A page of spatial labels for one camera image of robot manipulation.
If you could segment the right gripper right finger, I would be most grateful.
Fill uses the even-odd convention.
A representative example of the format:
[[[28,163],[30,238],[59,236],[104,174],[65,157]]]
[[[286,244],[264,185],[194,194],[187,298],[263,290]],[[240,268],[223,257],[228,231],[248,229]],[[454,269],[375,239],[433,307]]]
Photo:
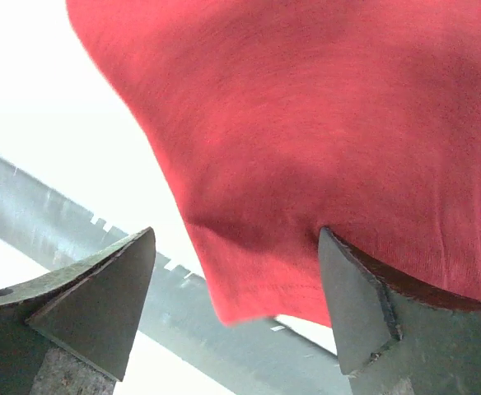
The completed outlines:
[[[355,394],[481,394],[481,302],[431,286],[324,228],[320,272]]]

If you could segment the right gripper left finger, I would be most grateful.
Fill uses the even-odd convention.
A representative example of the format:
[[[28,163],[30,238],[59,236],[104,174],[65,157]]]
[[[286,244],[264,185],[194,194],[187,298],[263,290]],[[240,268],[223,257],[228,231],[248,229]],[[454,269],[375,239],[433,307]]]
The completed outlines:
[[[111,394],[156,258],[152,228],[0,290],[0,394]]]

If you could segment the dark maroon t-shirt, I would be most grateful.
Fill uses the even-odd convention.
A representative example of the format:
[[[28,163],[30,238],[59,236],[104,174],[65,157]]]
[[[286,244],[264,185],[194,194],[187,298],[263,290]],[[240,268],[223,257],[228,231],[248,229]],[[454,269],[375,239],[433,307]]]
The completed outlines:
[[[225,324],[329,314],[327,227],[481,301],[481,1],[70,1]]]

